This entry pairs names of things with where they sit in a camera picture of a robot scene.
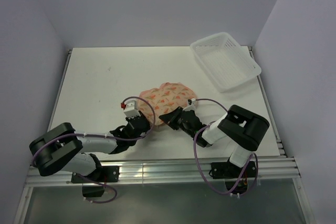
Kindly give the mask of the aluminium rail frame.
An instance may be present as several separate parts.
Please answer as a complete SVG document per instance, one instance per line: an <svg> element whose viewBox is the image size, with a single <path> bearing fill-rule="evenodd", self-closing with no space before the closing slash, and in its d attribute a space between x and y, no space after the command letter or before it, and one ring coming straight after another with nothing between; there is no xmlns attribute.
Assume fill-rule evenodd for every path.
<svg viewBox="0 0 336 224"><path fill-rule="evenodd" d="M261 78L251 81L252 99L267 112L271 122L271 138L277 143L279 155L259 157L259 174L257 182L247 200L223 197L214 192L206 192L202 200L204 206L214 202L223 204L216 221L221 223L243 223L240 216L234 217L240 209L247 209L255 223L315 223L312 208L306 195L299 168L295 158L289 157L283 147L276 123L267 99ZM116 183L118 195L134 186L138 191L133 194L137 202L149 202L158 206L156 199L150 196L177 196L186 186L186 196L193 196L193 186L203 186L193 158L183 159L143 159L112 160L105 158L107 166L118 166L119 180ZM28 172L15 223L42 223L52 216L59 216L62 223L69 222L71 216L89 217L95 211L95 204L81 201L76 203L67 199L76 188L68 172L60 172L49 177L41 177L37 170Z"/></svg>

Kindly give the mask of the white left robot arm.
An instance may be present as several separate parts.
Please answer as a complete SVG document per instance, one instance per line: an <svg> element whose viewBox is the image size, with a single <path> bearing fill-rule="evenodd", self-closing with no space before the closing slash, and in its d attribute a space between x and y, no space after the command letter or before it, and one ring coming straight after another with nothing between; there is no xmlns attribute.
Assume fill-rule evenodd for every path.
<svg viewBox="0 0 336 224"><path fill-rule="evenodd" d="M143 113L126 121L105 135L79 133L71 123L62 123L30 143L31 165L44 177L63 170L96 182L102 176L102 165L95 153L125 152L153 130Z"/></svg>

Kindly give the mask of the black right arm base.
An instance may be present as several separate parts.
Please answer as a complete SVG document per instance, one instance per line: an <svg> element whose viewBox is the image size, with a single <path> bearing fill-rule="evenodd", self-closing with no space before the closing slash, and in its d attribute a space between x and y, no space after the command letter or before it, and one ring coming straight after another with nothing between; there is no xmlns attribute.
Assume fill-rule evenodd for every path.
<svg viewBox="0 0 336 224"><path fill-rule="evenodd" d="M234 179L238 178L243 169L238 166L227 162L213 162L211 163L211 170L209 175L213 179ZM243 172L241 178L253 178L257 172L256 164L254 161L250 161Z"/></svg>

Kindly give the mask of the white perforated plastic basket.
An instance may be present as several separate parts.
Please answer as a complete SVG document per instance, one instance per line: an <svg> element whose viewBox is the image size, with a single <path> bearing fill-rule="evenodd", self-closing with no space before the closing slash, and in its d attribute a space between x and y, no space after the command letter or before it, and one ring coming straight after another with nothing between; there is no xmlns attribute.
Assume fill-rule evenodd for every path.
<svg viewBox="0 0 336 224"><path fill-rule="evenodd" d="M199 39L190 45L190 49L200 68L221 93L261 74L261 67L228 33Z"/></svg>

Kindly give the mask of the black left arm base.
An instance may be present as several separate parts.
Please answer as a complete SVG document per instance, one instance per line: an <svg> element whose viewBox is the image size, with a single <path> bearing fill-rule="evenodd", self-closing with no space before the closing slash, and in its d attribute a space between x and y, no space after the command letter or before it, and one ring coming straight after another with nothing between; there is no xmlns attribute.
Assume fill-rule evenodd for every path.
<svg viewBox="0 0 336 224"><path fill-rule="evenodd" d="M119 179L119 166L102 166L98 171L88 176L73 173L71 176L72 184L82 184L82 195L85 198L96 200L104 193L114 193L115 190L108 183L116 183Z"/></svg>

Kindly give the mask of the pink floral mesh laundry bag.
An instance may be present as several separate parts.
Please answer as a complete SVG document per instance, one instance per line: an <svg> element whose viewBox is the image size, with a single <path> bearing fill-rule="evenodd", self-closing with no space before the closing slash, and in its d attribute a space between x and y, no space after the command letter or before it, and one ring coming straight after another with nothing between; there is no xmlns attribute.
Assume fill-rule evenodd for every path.
<svg viewBox="0 0 336 224"><path fill-rule="evenodd" d="M196 98L195 92L181 84L166 82L159 88L142 91L139 97L146 100L155 112L155 126L160 126L163 121L159 119L160 115L172 112L177 107L185 108L188 106L188 99Z"/></svg>

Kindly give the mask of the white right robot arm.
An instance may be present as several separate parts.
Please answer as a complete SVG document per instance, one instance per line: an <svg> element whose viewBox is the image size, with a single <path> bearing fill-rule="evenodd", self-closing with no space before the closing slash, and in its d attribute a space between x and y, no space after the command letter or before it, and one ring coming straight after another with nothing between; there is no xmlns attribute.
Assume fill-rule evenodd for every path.
<svg viewBox="0 0 336 224"><path fill-rule="evenodd" d="M210 147L229 137L236 143L227 164L228 173L234 177L245 171L247 160L257 151L270 126L264 117L238 105L232 105L221 118L209 126L200 121L194 110L181 107L160 115L159 119L170 128L185 132L200 147Z"/></svg>

